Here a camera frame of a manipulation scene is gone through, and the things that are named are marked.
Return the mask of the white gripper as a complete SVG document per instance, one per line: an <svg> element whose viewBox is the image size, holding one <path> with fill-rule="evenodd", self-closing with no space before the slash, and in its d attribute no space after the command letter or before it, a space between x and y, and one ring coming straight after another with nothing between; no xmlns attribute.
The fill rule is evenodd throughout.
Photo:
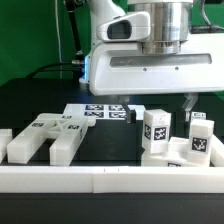
<svg viewBox="0 0 224 224"><path fill-rule="evenodd" d="M177 54L144 55L134 43L102 43L93 52L89 69L95 95L185 93L178 119L189 127L197 93L224 90L224 34L193 34ZM129 97L120 96L129 124L136 111Z"/></svg>

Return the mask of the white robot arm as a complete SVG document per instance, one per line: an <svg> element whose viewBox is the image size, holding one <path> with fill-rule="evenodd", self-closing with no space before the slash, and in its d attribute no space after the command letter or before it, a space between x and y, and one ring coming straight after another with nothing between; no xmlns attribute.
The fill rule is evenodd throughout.
<svg viewBox="0 0 224 224"><path fill-rule="evenodd" d="M224 91L224 27L211 23L207 4L224 0L65 0L70 20L87 5L91 50L82 54L77 27L77 62L95 95L117 95L129 123L136 112L130 95L183 93L189 116L199 92Z"/></svg>

